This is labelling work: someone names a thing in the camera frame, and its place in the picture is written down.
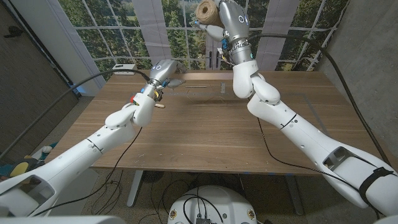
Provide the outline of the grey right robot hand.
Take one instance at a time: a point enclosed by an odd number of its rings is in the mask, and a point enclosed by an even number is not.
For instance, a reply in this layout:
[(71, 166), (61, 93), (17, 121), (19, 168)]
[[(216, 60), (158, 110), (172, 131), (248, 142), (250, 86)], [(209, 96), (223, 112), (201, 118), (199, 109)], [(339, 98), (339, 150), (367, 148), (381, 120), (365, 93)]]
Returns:
[(213, 40), (221, 42), (227, 39), (230, 43), (249, 37), (249, 19), (244, 9), (235, 1), (216, 0), (218, 18), (222, 26), (197, 19), (194, 26), (205, 31)]

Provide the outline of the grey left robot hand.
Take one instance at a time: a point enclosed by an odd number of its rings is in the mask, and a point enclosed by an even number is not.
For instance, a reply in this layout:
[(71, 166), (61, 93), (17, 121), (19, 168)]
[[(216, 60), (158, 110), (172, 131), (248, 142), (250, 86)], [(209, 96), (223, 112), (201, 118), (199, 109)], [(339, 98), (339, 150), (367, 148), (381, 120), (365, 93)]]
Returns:
[(187, 69), (182, 63), (176, 60), (163, 59), (152, 67), (149, 83), (154, 86), (176, 88), (186, 81), (180, 78), (172, 78), (171, 75), (175, 72), (185, 73), (186, 71)]

